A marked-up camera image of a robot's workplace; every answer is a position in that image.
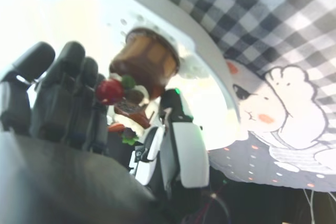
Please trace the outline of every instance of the cartoon face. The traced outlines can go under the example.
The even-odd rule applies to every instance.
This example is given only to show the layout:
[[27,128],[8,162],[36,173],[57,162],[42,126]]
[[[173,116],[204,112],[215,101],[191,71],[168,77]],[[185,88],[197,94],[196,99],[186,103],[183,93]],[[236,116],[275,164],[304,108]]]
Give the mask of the cartoon face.
[[253,132],[279,130],[287,117],[286,110],[271,86],[243,65],[227,60],[239,100],[242,126]]

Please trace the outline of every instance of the cartoon character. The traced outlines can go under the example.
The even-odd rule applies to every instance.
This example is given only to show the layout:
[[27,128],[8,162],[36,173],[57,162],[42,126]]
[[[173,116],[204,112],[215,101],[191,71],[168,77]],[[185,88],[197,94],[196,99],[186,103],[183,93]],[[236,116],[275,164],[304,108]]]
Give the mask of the cartoon character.
[[239,140],[255,135],[275,163],[292,172],[336,174],[336,141],[320,140],[327,120],[307,74],[296,66],[278,67],[262,79],[240,63],[227,64],[239,99]]

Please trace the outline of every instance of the gray fabric with dots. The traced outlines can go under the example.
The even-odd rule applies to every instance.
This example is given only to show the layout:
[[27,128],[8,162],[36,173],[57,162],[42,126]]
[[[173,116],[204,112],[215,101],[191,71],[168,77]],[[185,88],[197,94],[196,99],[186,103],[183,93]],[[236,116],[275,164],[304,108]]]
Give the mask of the gray fabric with dots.
[[211,164],[237,181],[336,191],[336,1],[171,1],[239,70],[244,141],[211,151]]

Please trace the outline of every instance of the gingham pattern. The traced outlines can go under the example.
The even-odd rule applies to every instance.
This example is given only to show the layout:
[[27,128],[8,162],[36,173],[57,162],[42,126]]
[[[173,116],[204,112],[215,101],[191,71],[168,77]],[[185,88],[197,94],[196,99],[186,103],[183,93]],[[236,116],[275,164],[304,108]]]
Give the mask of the gingham pattern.
[[[336,140],[336,0],[171,1],[208,31],[225,58],[239,61],[252,72],[262,76],[273,67],[287,65],[305,70],[317,87],[315,101],[329,121],[320,140]],[[217,155],[219,151],[211,152],[211,160],[229,175],[227,160]],[[242,176],[235,179],[248,181]],[[315,174],[298,173],[283,178],[279,185],[305,188],[307,176],[316,180]],[[258,182],[271,184],[264,178]],[[336,191],[335,176],[324,180],[329,183],[316,182],[317,190]]]

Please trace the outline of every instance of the red berry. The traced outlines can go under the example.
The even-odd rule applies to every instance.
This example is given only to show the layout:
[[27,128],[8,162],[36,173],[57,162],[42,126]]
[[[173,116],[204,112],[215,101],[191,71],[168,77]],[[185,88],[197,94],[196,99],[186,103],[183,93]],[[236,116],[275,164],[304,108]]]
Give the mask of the red berry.
[[97,100],[104,105],[114,105],[124,96],[124,89],[120,81],[111,79],[103,80],[96,90]]

